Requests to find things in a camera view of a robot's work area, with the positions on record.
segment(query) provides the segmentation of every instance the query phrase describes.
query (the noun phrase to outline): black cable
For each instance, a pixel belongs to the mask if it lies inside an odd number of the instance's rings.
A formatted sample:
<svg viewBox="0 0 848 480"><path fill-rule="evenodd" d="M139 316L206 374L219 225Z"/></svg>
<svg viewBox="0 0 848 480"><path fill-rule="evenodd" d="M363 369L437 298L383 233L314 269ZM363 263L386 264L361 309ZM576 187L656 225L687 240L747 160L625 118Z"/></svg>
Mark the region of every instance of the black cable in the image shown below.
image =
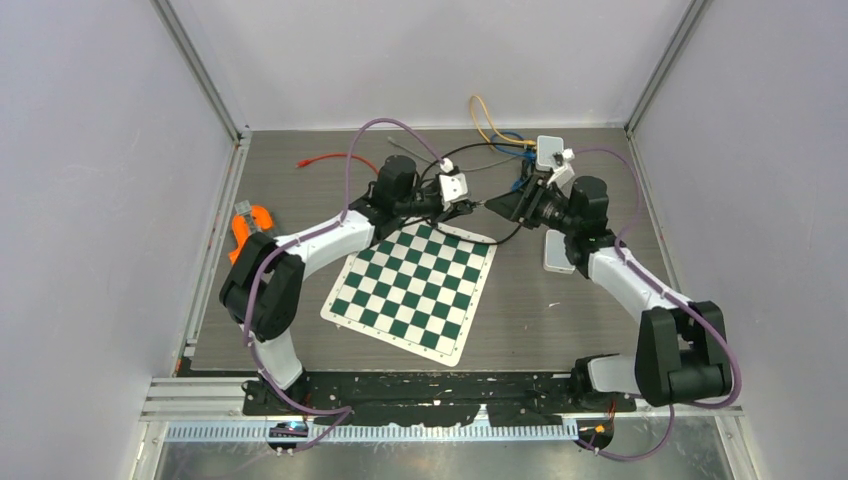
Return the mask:
<svg viewBox="0 0 848 480"><path fill-rule="evenodd" d="M463 146L461 146L461 147L454 148L454 149L453 149L453 150L451 150L450 152L448 152L448 153L446 153L446 154L442 155L442 158L450 157L451 155L454 155L454 154L456 154L456 153L459 153L459 152L461 152L461 151L463 151L463 150L468 150L468 149L470 149L470 148L475 148L475 147L494 147L494 146L499 146L499 147L519 147L520 145L516 145L516 144L514 144L514 143L499 143L499 142L478 142L478 143L469 143L468 145L463 145ZM427 176L427 173L428 173L428 172L429 172L429 171L430 171L433 167L435 167L437 163L439 163L439 160L434 160L434 161L432 161L429 165L427 165L427 168L425 168L425 169L424 169L424 172L423 172L423 173L421 173L421 175L418 177L418 180L417 180L416 185L415 185L415 190L414 190L414 193L415 193L415 194L417 194L418 192L420 192L420 191L421 191L421 188L423 187L423 184L424 184L424 182L425 182L424 177L425 177L425 176ZM416 220L415 222L412 222L412 223L404 223L404 224L403 224L403 226L404 226L404 227L406 227L406 226L409 226L409 225L414 225L414 224L416 224L416 223L420 223L421 221L424 221L424 220L426 220L426 219L418 219L418 220ZM430 221L430 220L426 220L426 221L427 221L427 224L428 224L428 225L430 225L430 227L431 227L431 228L433 228L433 230L435 230L435 231L437 231L437 232L441 233L442 235L444 235L444 236L446 236L446 237L455 238L455 239L457 239L457 240L462 240L462 241L464 241L464 242L469 242L469 243L472 243L472 244L475 244L475 245L503 245L504 243L506 243L506 242L508 242L510 239L512 239L512 237L514 237L514 236L518 233L518 231L519 231L519 230L521 230L521 225L518 225L517 227L515 227L515 230L513 230L513 231L512 231L512 233L510 233L509 235L507 235L505 238L503 238L503 239L501 239L501 240L498 240L498 241L495 241L495 242L478 242L478 241L475 241L475 240L468 240L468 239L462 238L462 237L460 237L460 236L458 236L458 235L454 235L454 234L452 234L452 233L445 232L444 230L440 229L440 228L439 228L439 226L438 226L438 224L436 224L435 222L432 222L432 221Z"/></svg>
<svg viewBox="0 0 848 480"><path fill-rule="evenodd" d="M467 238L462 238L459 235L454 235L452 233L448 233L448 232L442 230L441 228L439 228L439 226L436 223L427 222L427 224L430 225L430 227L433 230L441 233L442 235L444 235L446 237L455 238L455 239L461 240L463 242L473 243L474 245L503 245L504 243L508 242L512 237L514 237L515 234L518 233L519 230L521 230L521 225L519 225L519 226L515 227L515 230L513 230L512 233L510 233L509 235L507 235L506 237L504 237L501 240L498 240L496 242L478 242L477 240L469 240Z"/></svg>
<svg viewBox="0 0 848 480"><path fill-rule="evenodd" d="M459 152L461 152L461 151L463 151L463 150L468 150L469 148L474 148L474 147L495 147L495 146L498 146L498 147L515 147L515 146L518 146L518 145L515 145L514 143L498 143L498 142L479 142L479 143L469 143L468 145L463 145L463 146L461 146L461 147L454 148L454 149L453 149L453 150L451 150L450 152L448 152L448 153L446 153L446 154L442 155L442 158L450 157L451 155L454 155L454 154L456 154L456 153L459 153ZM424 169L424 173L422 173L422 174L421 174L421 176L420 176L420 177L418 177L418 185L416 185L416 187L415 187L415 188L416 188L416 191L417 191L417 190L419 190L419 189L421 188L421 184L424 182L424 177L426 177L426 176L427 176L427 172L429 172L431 168L435 167L437 163L439 163L439 160L433 160L432 162L430 162L430 165L427 165L427 168L425 168L425 169Z"/></svg>

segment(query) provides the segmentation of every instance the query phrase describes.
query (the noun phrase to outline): white wall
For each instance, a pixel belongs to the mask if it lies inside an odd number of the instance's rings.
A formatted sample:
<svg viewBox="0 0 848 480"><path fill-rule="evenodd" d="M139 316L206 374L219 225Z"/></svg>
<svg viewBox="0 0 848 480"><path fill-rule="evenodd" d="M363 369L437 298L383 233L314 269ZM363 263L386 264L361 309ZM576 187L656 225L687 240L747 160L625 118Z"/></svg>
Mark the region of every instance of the white wall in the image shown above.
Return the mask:
<svg viewBox="0 0 848 480"><path fill-rule="evenodd" d="M774 478L845 478L848 4L713 2L637 131L683 283L724 310Z"/></svg>
<svg viewBox="0 0 848 480"><path fill-rule="evenodd" d="M148 0L0 2L0 476L121 477L230 151Z"/></svg>
<svg viewBox="0 0 848 480"><path fill-rule="evenodd" d="M179 0L254 130L623 125L689 0Z"/></svg>

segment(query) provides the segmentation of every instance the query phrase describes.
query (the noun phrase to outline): robotic arm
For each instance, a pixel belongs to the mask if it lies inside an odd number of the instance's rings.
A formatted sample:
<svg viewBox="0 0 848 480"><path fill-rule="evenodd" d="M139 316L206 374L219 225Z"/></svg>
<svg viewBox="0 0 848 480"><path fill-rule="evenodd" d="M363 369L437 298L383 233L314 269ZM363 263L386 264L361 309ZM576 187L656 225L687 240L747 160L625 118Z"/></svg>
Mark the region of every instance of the robotic arm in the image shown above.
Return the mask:
<svg viewBox="0 0 848 480"><path fill-rule="evenodd" d="M642 267L607 228L606 184L574 174L562 139L540 136L535 171L524 185L486 208L527 228L545 225L565 235L566 257L587 279L610 292L639 323L635 357L603 355L577 361L572 380L581 393L623 392L653 406L726 395L732 387L727 355L703 327L668 300L688 304L722 335L724 318L712 302L692 302ZM687 347L679 347L679 338Z"/></svg>
<svg viewBox="0 0 848 480"><path fill-rule="evenodd" d="M574 176L569 163L572 158L562 139L540 136L530 178L521 188L489 200L485 206L526 228L545 225L562 232L569 261L584 277L609 291L639 322L635 357L601 355L576 362L571 375L576 394L631 393L654 406L727 394L732 386L730 367L715 339L666 298L672 292L669 287L646 270L640 269L644 272L640 275L628 266L636 262L629 249L622 246L624 259L616 251L616 236L607 228L606 184L598 178L579 177L568 197L560 190ZM344 218L276 239L261 232L248 238L219 296L242 326L260 263L278 246L296 241L265 272L272 275L260 284L250 325L258 341L257 354L280 388L288 389L303 372L289 326L305 278L338 258L379 243L406 218L442 222L471 213L475 204L468 200L464 174L444 160L436 180L422 187L413 160L389 157L377 181L349 206ZM336 223L328 233L310 238L310 233ZM660 292L654 291L653 285L660 285ZM674 295L724 335L718 307ZM688 347L681 349L679 338Z"/></svg>

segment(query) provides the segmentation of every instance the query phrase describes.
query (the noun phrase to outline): table surface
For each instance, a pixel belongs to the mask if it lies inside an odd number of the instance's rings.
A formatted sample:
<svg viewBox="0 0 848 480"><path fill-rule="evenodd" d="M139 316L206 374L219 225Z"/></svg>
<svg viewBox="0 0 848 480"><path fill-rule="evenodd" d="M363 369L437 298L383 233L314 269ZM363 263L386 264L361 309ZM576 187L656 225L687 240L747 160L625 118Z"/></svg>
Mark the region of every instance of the table surface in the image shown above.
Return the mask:
<svg viewBox="0 0 848 480"><path fill-rule="evenodd" d="M526 133L554 135L575 149L603 147L632 161L620 129L546 129ZM442 151L481 141L474 130L431 130L424 136ZM294 233L337 214L343 205L344 159L327 159L296 169L304 158L346 151L353 132L257 132L254 134L236 201L266 207L274 217L277 234ZM405 132L369 131L356 153L379 168L389 155L402 151L390 145L392 136L422 154L425 150ZM480 147L461 152L452 160L474 168L508 158ZM509 190L518 177L515 160L467 174L472 198L484 200ZM606 181L610 197L610 228L618 232L636 214L637 188L630 171L615 157L602 152L577 156L578 175ZM366 166L351 165L351 197L365 192L375 178ZM665 266L647 211L642 211L625 239L642 264L663 281ZM450 222L494 239L514 225L479 209ZM570 370L574 360L602 353L633 353L637 324L602 288L581 275L542 269L545 229L522 230L498 247L462 359L451 370ZM195 370L253 370L242 347L238 326L218 303L218 291L230 269L227 253L235 247L231 233L215 271L209 305L203 319L192 368ZM313 274L303 285L292 336L298 357L307 370L445 370L448 367L373 339L337 328L319 315L344 260Z"/></svg>

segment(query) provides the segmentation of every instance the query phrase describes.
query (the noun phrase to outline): green and white chessboard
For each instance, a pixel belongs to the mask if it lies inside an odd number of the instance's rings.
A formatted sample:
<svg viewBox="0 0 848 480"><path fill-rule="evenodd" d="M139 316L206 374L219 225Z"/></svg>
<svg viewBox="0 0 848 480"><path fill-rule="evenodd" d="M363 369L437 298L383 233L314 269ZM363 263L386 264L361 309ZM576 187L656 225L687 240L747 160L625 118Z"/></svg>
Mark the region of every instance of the green and white chessboard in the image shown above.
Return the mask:
<svg viewBox="0 0 848 480"><path fill-rule="evenodd" d="M447 225L439 228L492 241ZM348 257L321 317L456 366L496 249L410 225L375 248Z"/></svg>

